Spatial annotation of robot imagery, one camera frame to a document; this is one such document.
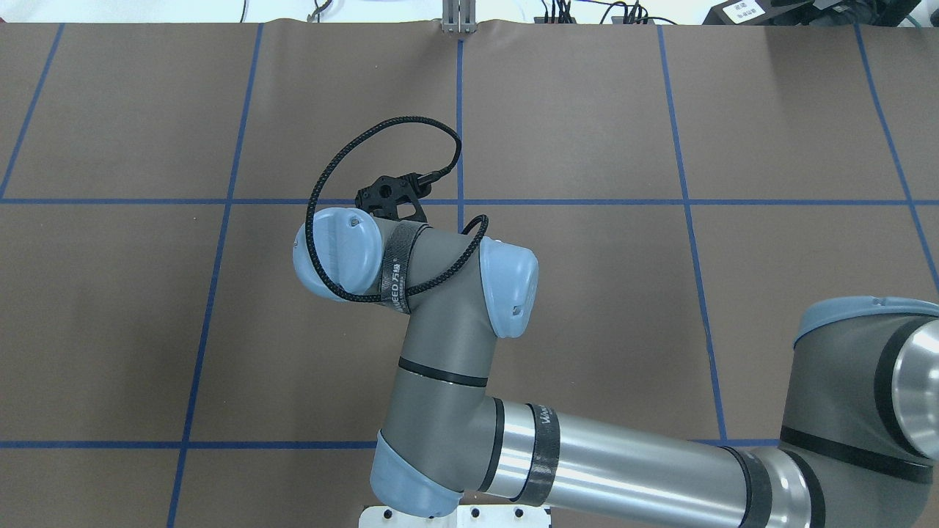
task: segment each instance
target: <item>white background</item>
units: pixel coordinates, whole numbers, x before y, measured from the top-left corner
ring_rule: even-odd
[[[701,23],[718,3],[720,0],[641,0],[650,15],[676,23]],[[0,17],[8,22],[237,22],[241,6],[242,0],[0,0]],[[249,0],[247,22],[279,18],[305,21],[313,6],[313,0]],[[440,17],[441,6],[441,0],[333,0],[321,18],[323,22],[430,20]],[[924,0],[913,16],[928,26],[929,14],[937,8],[939,0]],[[477,0],[476,9],[479,21],[528,23],[545,10],[540,0]],[[605,9],[575,1],[571,13],[578,23],[597,23]],[[613,14],[621,13],[621,8],[613,10]]]

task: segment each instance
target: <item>robotic arm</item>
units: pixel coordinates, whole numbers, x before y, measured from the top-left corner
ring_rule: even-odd
[[[699,528],[908,527],[922,511],[939,458],[939,306],[812,306],[779,448],[673,440],[485,393],[497,338],[522,335],[531,315],[531,251],[358,209],[313,215],[317,197],[294,242],[302,283],[410,313],[371,475],[386,505],[441,517],[477,489]]]

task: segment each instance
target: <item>black velcro strap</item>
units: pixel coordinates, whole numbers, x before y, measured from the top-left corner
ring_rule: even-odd
[[[824,492],[822,491],[822,483],[819,482],[819,477],[815,476],[815,472],[812,471],[812,467],[808,465],[808,462],[806,462],[804,458],[796,455],[794,451],[788,449],[780,449],[779,451],[788,455],[789,458],[795,462],[795,465],[799,468],[799,472],[802,474],[802,478],[806,479],[808,501],[811,504],[808,528],[824,528]]]
[[[430,378],[432,380],[446,381],[448,383],[456,383],[457,385],[466,385],[468,387],[485,387],[489,382],[489,378],[476,378],[475,376],[464,376],[462,374],[456,374],[454,372],[449,372],[446,370],[440,370],[439,368],[434,368],[433,366],[421,365],[420,363],[414,363],[405,358],[398,358],[398,366],[404,368],[407,372],[417,374],[419,376],[424,376],[425,378]]]
[[[897,443],[904,451],[914,457],[924,458],[913,445],[907,440],[900,428],[900,420],[897,419],[897,413],[893,408],[893,368],[897,364],[897,358],[900,356],[900,349],[906,344],[906,340],[924,324],[935,320],[935,318],[915,318],[910,322],[899,327],[893,335],[887,340],[884,351],[881,352],[880,360],[877,362],[877,370],[874,371],[874,404],[877,406],[877,413],[880,415],[881,423],[884,424],[886,432],[890,438]]]
[[[514,503],[540,506],[547,500],[554,475],[558,471],[558,458],[561,456],[561,426],[558,414],[544,405],[528,404],[534,415],[534,448],[531,453],[531,467],[522,491]]]
[[[392,235],[385,244],[385,254],[381,258],[381,304],[393,308],[402,314],[409,314],[408,263],[414,243],[427,229],[427,224],[402,220],[394,227]]]
[[[835,442],[790,427],[782,427],[779,439],[806,451],[917,484],[932,484],[932,467],[883,455],[846,443]]]
[[[762,461],[749,451],[737,451],[727,445],[721,445],[740,464],[747,483],[747,506],[738,528],[766,528],[773,510],[773,483]]]
[[[485,470],[483,485],[479,491],[486,493],[492,486],[492,479],[496,477],[496,469],[499,468],[499,457],[502,455],[502,438],[505,435],[505,406],[502,400],[497,397],[492,398],[496,402],[496,437],[492,441],[492,454],[489,455],[489,468]]]

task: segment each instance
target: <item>blue joint cap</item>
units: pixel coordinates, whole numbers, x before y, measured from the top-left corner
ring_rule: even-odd
[[[316,255],[326,275],[349,293],[362,295],[378,277],[384,247],[378,224],[358,209],[328,208],[313,217]],[[306,246],[306,224],[294,239],[294,271],[300,282],[320,297],[342,301],[323,284]]]
[[[444,488],[414,469],[385,442],[381,431],[370,481],[372,491],[383,504],[414,517],[446,517],[463,496],[462,492]]]
[[[838,297],[815,303],[802,315],[795,343],[809,332],[827,324],[850,318],[884,314],[910,314],[939,317],[939,305],[903,297]]]
[[[485,308],[498,337],[525,333],[538,289],[538,259],[530,249],[483,237],[479,245]]]

